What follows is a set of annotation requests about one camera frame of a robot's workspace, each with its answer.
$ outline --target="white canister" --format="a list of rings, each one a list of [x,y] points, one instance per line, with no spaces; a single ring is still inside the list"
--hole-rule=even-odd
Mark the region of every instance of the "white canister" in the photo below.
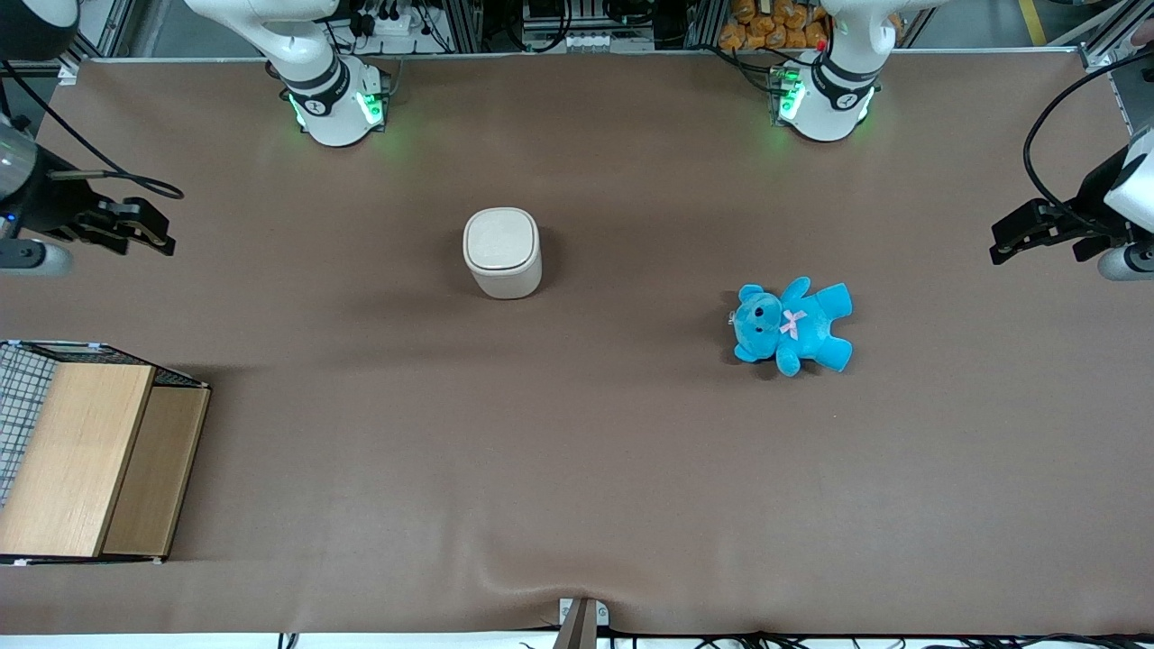
[[[465,224],[465,263],[478,285],[500,300],[523,298],[541,283],[541,238],[529,212],[481,210]]]

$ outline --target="table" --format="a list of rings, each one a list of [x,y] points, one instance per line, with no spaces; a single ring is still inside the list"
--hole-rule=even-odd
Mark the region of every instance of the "table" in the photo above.
[[[258,64],[85,65],[53,103],[188,193],[177,254],[74,247],[0,279],[5,329],[213,404],[172,561],[0,570],[0,631],[516,628],[574,595],[631,632],[1147,628],[1151,288],[987,256],[1079,74],[896,55],[823,146],[711,57],[412,61],[388,133],[327,150]],[[1039,171],[1072,193],[1125,140],[1095,82]],[[541,226],[531,299],[460,259],[501,204]],[[736,289],[800,274],[854,294],[847,372],[735,364]]]

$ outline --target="electrical outlet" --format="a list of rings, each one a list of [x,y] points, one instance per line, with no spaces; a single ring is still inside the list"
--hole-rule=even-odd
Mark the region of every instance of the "electrical outlet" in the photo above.
[[[374,33],[376,36],[409,36],[410,30],[413,27],[413,16],[407,13],[400,14],[400,17],[391,21],[389,18],[376,18],[376,29]]]

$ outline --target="cable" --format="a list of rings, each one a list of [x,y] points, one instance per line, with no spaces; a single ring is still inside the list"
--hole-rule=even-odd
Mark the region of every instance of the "cable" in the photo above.
[[[130,173],[127,170],[125,170],[125,167],[112,162],[112,159],[108,158],[108,156],[102,154],[99,149],[93,147],[91,142],[89,142],[88,140],[84,139],[83,135],[77,133],[76,129],[72,127],[72,125],[65,121],[65,118],[60,117],[60,113],[53,110],[47,102],[45,102],[39,95],[37,95],[36,91],[32,90],[32,88],[28,84],[28,82],[25,82],[24,79],[20,75],[20,73],[12,67],[12,64],[9,64],[8,61],[0,61],[0,65],[3,66],[3,69],[8,70],[8,74],[12,75],[12,77],[16,81],[16,84],[20,85],[24,90],[24,92],[28,92],[28,96],[31,97],[37,105],[44,109],[45,113],[52,115],[52,119],[57,120],[57,124],[63,127],[63,129],[67,130],[69,135],[75,137],[77,142],[83,144],[84,148],[91,151],[93,156],[100,159],[100,162],[111,166],[115,173],[122,174],[122,176],[110,176],[110,178],[125,178],[126,180],[132,180],[133,182],[140,185],[141,187],[148,189],[149,192],[152,192],[153,194],[158,194],[166,199],[174,199],[179,201],[180,199],[185,197],[185,193],[181,192],[180,188],[178,188],[174,185],[171,185],[168,182],[163,182],[152,178],[148,178],[145,176],[137,176],[135,173]]]
[[[12,119],[12,106],[8,105],[8,92],[3,89],[2,79],[0,79],[0,114]]]
[[[750,76],[750,73],[770,74],[770,69],[772,68],[769,66],[755,66],[752,64],[747,64],[745,61],[742,61],[741,59],[737,58],[736,50],[733,51],[732,54],[726,53],[724,50],[721,50],[715,45],[694,45],[692,47],[690,47],[690,50],[705,50],[706,52],[713,52],[722,61],[737,68],[741,72],[741,75],[745,79],[745,81],[748,81],[749,84],[752,85],[754,88],[757,88],[762,92],[766,92],[769,95],[781,95],[780,90],[774,90],[763,84],[762,82],[757,81],[755,77]]]
[[[1132,64],[1134,61],[1140,61],[1140,60],[1149,57],[1151,54],[1154,54],[1154,51],[1141,52],[1141,53],[1134,54],[1132,57],[1126,57],[1125,59],[1122,59],[1122,60],[1115,61],[1115,62],[1112,62],[1112,64],[1110,64],[1108,66],[1097,68],[1096,70],[1094,70],[1094,72],[1087,74],[1086,76],[1079,79],[1078,81],[1071,83],[1065,90],[1063,90],[1062,92],[1058,92],[1058,96],[1055,97],[1054,100],[1050,102],[1050,104],[1048,106],[1046,106],[1046,109],[1042,111],[1042,114],[1037,115],[1037,120],[1034,121],[1034,126],[1031,127],[1029,133],[1026,135],[1026,142],[1021,147],[1021,158],[1022,158],[1022,163],[1026,165],[1026,176],[1029,176],[1029,181],[1034,184],[1034,187],[1037,188],[1037,191],[1042,194],[1042,196],[1047,201],[1049,201],[1050,204],[1052,204],[1054,207],[1056,207],[1065,216],[1069,216],[1070,218],[1073,218],[1074,221],[1077,221],[1078,223],[1080,223],[1082,226],[1085,226],[1091,232],[1094,232],[1095,234],[1101,234],[1103,237],[1111,237],[1112,238],[1112,237],[1118,236],[1118,233],[1109,232],[1108,230],[1106,230],[1104,227],[1102,227],[1100,224],[1094,223],[1092,221],[1087,221],[1081,215],[1079,215],[1074,210],[1070,209],[1070,206],[1067,206],[1065,203],[1065,201],[1062,201],[1056,195],[1054,195],[1054,192],[1051,192],[1042,182],[1042,179],[1039,178],[1037,172],[1034,171],[1034,161],[1031,157],[1031,148],[1034,144],[1034,137],[1037,135],[1037,132],[1042,128],[1042,125],[1046,124],[1047,118],[1050,117],[1050,113],[1052,113],[1054,110],[1058,107],[1058,104],[1061,104],[1066,97],[1069,97],[1076,90],[1078,90],[1082,85],[1086,85],[1091,81],[1094,81],[1095,79],[1097,79],[1097,77],[1100,77],[1100,76],[1102,76],[1104,74],[1109,74],[1110,72],[1114,72],[1114,70],[1116,70],[1116,69],[1118,69],[1118,68],[1121,68],[1123,66],[1129,66],[1130,64]]]
[[[601,0],[601,12],[613,22],[619,22],[625,27],[637,27],[640,24],[653,22],[653,15],[657,14],[657,2],[652,2],[650,8],[644,14],[623,14],[614,10],[614,0]]]
[[[740,60],[737,60],[737,55],[736,54],[729,55],[725,50],[718,47],[717,45],[709,45],[709,44],[704,44],[703,43],[700,45],[691,45],[691,46],[688,47],[688,50],[704,50],[706,52],[713,52],[714,54],[717,54],[718,57],[720,57],[721,60],[726,61],[727,64],[729,64],[732,66],[741,66],[741,67],[744,67],[745,69],[751,70],[751,72],[765,72],[765,73],[767,73],[767,72],[770,72],[770,68],[772,67],[772,66],[755,66],[754,64],[747,64],[744,61],[740,61]],[[810,62],[807,62],[807,61],[802,61],[801,59],[795,59],[795,58],[790,57],[789,54],[786,54],[785,52],[781,52],[779,50],[774,50],[773,47],[758,47],[758,50],[764,50],[764,51],[770,52],[772,54],[777,54],[778,57],[781,57],[782,59],[785,59],[787,61],[793,61],[793,62],[795,62],[797,65],[801,65],[801,66],[814,67],[814,64],[810,64]]]
[[[140,176],[137,173],[128,173],[127,171],[105,171],[103,169],[97,169],[92,171],[50,171],[50,180],[89,180],[92,178],[119,178],[121,180],[132,180],[140,186],[155,186],[160,187],[171,194],[181,194],[179,188],[177,188],[171,182],[165,182],[164,180],[157,180],[156,178],[149,178],[148,176]]]
[[[389,97],[391,98],[397,94],[400,88],[400,75],[405,72],[405,58],[400,58],[400,62],[397,64],[397,74],[394,75],[392,81],[389,82]]]
[[[505,22],[505,35],[509,36],[509,40],[512,42],[514,46],[522,52],[541,54],[560,45],[561,42],[565,39],[565,36],[569,35],[569,29],[574,24],[574,12],[572,7],[569,6],[570,0],[559,1],[561,2],[561,17],[557,20],[557,32],[553,36],[553,40],[550,40],[548,45],[541,47],[540,50],[534,50],[531,45],[526,45],[519,37],[517,37],[516,33],[514,33],[512,25],[516,24],[518,20],[518,14],[516,13],[518,0],[509,0],[509,3],[505,6],[505,12],[508,14],[505,17],[510,20],[507,20]]]
[[[449,40],[441,35],[441,29],[437,28],[436,22],[433,21],[432,13],[429,12],[426,0],[417,0],[413,6],[417,7],[417,13],[421,15],[421,20],[425,21],[425,24],[429,27],[433,40],[435,40],[436,44],[444,50],[445,54],[452,54],[452,47],[449,47]]]
[[[293,649],[297,647],[297,641],[300,640],[299,633],[278,633],[277,634],[277,649]]]

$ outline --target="blue teddy bear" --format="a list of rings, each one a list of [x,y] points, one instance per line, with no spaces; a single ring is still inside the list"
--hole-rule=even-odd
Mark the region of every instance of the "blue teddy bear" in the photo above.
[[[737,291],[741,306],[733,314],[737,334],[734,353],[745,363],[777,356],[778,370],[793,376],[803,358],[841,372],[849,363],[854,345],[830,334],[838,318],[853,313],[854,303],[845,284],[837,284],[805,297],[809,277],[794,279],[779,300],[757,284]]]

